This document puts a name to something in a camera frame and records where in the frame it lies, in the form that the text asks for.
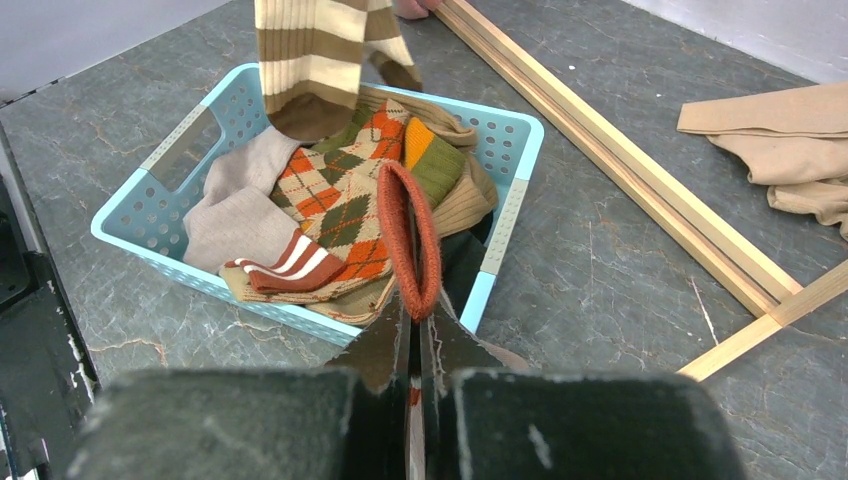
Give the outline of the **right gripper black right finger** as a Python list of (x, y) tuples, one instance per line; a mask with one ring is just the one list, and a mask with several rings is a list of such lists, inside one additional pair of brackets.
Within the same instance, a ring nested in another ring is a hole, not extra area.
[(674, 373), (507, 367), (446, 296), (420, 324), (430, 479), (742, 479), (717, 403)]

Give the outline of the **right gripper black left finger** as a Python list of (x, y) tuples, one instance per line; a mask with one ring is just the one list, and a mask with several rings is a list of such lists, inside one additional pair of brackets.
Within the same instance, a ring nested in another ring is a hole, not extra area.
[(140, 370), (95, 400), (70, 479), (401, 479), (402, 342), (392, 294), (325, 365)]

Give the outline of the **orange white striped beige sock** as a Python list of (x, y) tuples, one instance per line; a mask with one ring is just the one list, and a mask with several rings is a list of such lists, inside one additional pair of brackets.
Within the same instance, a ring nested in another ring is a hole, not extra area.
[(438, 235), (427, 198), (412, 173), (397, 162), (378, 173), (378, 218), (392, 262), (395, 286), (409, 316), (407, 442), (409, 479), (425, 479), (426, 447), (419, 327), (441, 293)]

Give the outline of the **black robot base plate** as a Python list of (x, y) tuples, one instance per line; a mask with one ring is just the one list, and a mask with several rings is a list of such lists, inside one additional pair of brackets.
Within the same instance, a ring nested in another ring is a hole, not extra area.
[(51, 257), (1, 182), (1, 476), (60, 479), (91, 404), (91, 369)]

